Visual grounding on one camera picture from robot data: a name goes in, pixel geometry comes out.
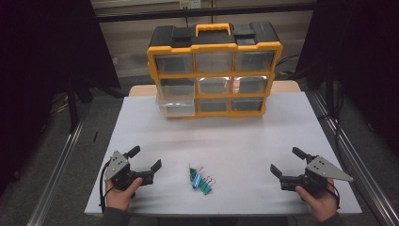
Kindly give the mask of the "set of clear organizer drawers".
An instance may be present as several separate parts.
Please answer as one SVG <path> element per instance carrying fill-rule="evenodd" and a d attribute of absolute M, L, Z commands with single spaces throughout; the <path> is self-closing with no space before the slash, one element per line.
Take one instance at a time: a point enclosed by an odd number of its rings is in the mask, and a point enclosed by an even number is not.
<path fill-rule="evenodd" d="M 195 115 L 260 112 L 273 59 L 268 51 L 157 56 L 158 72 L 165 75 L 157 96 L 193 98 Z"/>

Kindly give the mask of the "black stand leg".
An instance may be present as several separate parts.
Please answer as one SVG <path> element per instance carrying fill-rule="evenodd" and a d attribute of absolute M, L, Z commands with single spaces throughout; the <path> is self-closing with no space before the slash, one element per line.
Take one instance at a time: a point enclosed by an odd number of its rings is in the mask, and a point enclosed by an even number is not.
<path fill-rule="evenodd" d="M 69 77 L 68 80 L 67 95 L 68 95 L 69 112 L 71 118 L 70 132 L 72 133 L 78 125 L 79 118 L 76 106 L 75 92 L 73 87 L 73 78 L 71 76 Z"/>

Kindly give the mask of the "white table cover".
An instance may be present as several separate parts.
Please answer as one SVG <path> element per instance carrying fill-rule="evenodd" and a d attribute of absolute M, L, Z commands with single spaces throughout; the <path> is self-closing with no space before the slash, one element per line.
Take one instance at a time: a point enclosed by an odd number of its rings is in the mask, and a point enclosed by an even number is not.
<path fill-rule="evenodd" d="M 270 165 L 286 175 L 301 174 L 306 163 L 293 154 L 294 147 L 332 164 L 337 157 L 305 93 L 273 93 L 266 104 L 261 117 L 167 119 L 151 96 L 126 98 L 106 152 L 139 146 L 130 161 L 133 170 L 162 161 L 153 184 L 137 191 L 131 212 L 154 217 L 308 213 L 296 193 L 281 190 Z M 202 179 L 215 179 L 208 195 L 191 186 L 189 167 L 202 167 Z"/>

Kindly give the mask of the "aluminium floor rail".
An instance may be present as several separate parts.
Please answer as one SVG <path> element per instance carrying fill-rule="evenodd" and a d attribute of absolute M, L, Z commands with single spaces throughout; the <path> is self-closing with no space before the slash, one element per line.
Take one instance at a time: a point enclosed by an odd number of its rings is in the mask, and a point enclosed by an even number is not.
<path fill-rule="evenodd" d="M 65 168 L 71 157 L 74 146 L 80 136 L 83 123 L 79 121 L 73 130 L 70 132 L 68 139 L 63 147 L 60 157 L 56 162 L 52 174 L 46 187 L 44 188 L 41 196 L 26 224 L 26 226 L 42 226 L 44 220 L 46 219 L 47 213 L 51 207 L 54 200 L 56 192 L 59 188 L 61 178 L 64 174 Z"/>
<path fill-rule="evenodd" d="M 322 112 L 321 119 L 327 122 L 331 132 L 334 134 L 334 143 L 337 153 L 344 153 L 348 161 L 351 163 L 351 166 L 359 177 L 359 180 L 367 190 L 372 203 L 378 210 L 379 215 L 384 219 L 387 226 L 399 226 L 399 216 L 396 214 L 391 202 L 367 169 L 344 129 L 340 126 L 340 123 L 327 111 L 327 101 L 320 92 L 315 92 L 311 96 L 319 110 Z"/>

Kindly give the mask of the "person's right hand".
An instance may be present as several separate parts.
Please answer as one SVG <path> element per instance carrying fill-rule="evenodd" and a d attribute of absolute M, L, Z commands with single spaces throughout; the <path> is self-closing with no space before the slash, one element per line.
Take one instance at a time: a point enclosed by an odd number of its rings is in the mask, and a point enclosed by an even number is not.
<path fill-rule="evenodd" d="M 337 213 L 337 200 L 334 196 L 334 181 L 327 179 L 327 190 L 316 196 L 308 193 L 303 187 L 297 186 L 296 193 L 310 207 L 311 215 L 316 223 L 322 223 Z"/>

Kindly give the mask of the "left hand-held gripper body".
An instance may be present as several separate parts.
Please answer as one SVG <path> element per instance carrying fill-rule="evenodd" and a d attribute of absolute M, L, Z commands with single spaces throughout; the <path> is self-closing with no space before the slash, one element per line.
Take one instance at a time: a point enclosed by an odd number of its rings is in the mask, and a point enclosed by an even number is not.
<path fill-rule="evenodd" d="M 105 172 L 104 181 L 111 181 L 118 190 L 125 190 L 136 178 L 143 179 L 143 186 L 152 185 L 154 172 L 150 169 L 145 171 L 131 170 L 129 159 L 124 156 L 124 153 L 114 151 Z"/>

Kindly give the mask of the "yellow black organizer case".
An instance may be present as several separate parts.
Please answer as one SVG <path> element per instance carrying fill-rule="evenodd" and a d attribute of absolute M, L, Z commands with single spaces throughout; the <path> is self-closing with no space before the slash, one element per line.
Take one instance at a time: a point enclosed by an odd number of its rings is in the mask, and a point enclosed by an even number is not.
<path fill-rule="evenodd" d="M 275 78 L 275 69 L 281 56 L 283 45 L 279 40 L 273 25 L 269 22 L 254 22 L 244 25 L 234 24 L 196 24 L 191 27 L 174 25 L 155 28 L 147 50 L 150 76 L 156 88 L 165 77 L 158 72 L 155 58 L 183 54 L 198 54 L 211 52 L 272 52 L 274 59 L 270 69 L 270 77 L 264 95 L 264 106 L 260 112 L 237 113 L 200 113 L 192 117 L 252 117 L 262 116 L 266 110 L 266 100 L 270 95 Z"/>

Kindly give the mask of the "person's left hand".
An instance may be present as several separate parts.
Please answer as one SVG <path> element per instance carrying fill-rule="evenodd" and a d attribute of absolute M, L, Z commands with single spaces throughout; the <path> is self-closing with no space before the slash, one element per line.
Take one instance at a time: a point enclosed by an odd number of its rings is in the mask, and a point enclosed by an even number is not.
<path fill-rule="evenodd" d="M 105 195 L 105 203 L 107 207 L 112 207 L 122 211 L 127 211 L 133 194 L 138 190 L 143 182 L 142 178 L 136 178 L 125 190 L 114 188 L 114 184 L 108 181 L 105 184 L 107 194 Z"/>

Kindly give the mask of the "black horizontal bar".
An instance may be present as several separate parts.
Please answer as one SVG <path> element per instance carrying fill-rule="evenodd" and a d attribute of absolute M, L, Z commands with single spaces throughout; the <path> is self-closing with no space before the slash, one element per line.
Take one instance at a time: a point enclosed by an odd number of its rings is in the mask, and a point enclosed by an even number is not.
<path fill-rule="evenodd" d="M 150 11 L 140 13 L 111 13 L 99 14 L 94 17 L 98 23 L 114 23 L 126 21 L 144 21 L 173 18 L 189 18 L 204 16 L 220 16 L 251 13 L 274 13 L 315 10 L 317 3 L 299 3 L 282 5 L 263 5 L 254 7 L 234 7 L 234 8 L 197 8 L 197 9 L 176 9 L 163 11 Z"/>

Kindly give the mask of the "clear plastic drawer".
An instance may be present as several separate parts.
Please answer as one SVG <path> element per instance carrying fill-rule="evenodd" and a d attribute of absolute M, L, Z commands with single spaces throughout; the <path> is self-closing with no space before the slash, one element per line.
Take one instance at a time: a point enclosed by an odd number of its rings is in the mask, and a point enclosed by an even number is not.
<path fill-rule="evenodd" d="M 176 99 L 158 95 L 156 103 L 165 117 L 192 117 L 196 114 L 193 98 Z"/>

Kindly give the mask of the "black curtain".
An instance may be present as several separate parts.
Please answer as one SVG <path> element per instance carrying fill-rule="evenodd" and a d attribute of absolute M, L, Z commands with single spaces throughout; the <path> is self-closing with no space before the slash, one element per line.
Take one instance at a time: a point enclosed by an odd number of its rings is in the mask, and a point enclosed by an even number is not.
<path fill-rule="evenodd" d="M 0 0 L 0 195 L 30 157 L 53 96 L 117 88 L 90 0 Z"/>
<path fill-rule="evenodd" d="M 329 73 L 399 153 L 399 0 L 316 0 L 295 76 Z"/>

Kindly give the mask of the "teal binder clip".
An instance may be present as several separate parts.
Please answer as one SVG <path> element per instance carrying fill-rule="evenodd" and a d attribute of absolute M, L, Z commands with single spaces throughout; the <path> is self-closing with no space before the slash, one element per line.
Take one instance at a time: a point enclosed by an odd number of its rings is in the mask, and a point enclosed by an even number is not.
<path fill-rule="evenodd" d="M 212 185 L 215 184 L 215 179 L 207 176 L 206 178 L 202 179 L 199 183 L 199 189 L 203 195 L 208 195 L 212 191 Z"/>
<path fill-rule="evenodd" d="M 192 167 L 189 167 L 189 178 L 190 178 L 190 182 L 193 182 L 194 179 L 196 178 L 196 176 L 202 171 L 202 167 L 200 167 L 199 169 L 195 169 Z"/>

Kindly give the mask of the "white wall socket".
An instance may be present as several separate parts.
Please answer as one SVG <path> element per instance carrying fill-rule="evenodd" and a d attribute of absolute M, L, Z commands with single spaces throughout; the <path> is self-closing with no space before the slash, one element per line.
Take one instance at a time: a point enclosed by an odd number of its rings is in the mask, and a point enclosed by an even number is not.
<path fill-rule="evenodd" d="M 180 9 L 201 8 L 201 1 L 200 0 L 180 0 L 179 5 L 180 5 Z"/>

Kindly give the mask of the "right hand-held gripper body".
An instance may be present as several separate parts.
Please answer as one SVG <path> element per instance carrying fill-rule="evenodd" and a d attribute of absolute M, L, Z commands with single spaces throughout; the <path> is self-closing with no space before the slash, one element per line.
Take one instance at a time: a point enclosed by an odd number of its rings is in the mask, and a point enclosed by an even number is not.
<path fill-rule="evenodd" d="M 353 182 L 352 176 L 339 169 L 320 155 L 306 155 L 307 166 L 303 174 L 284 176 L 279 174 L 282 190 L 295 191 L 297 186 L 303 187 L 310 194 L 318 194 L 327 187 L 327 179 Z"/>

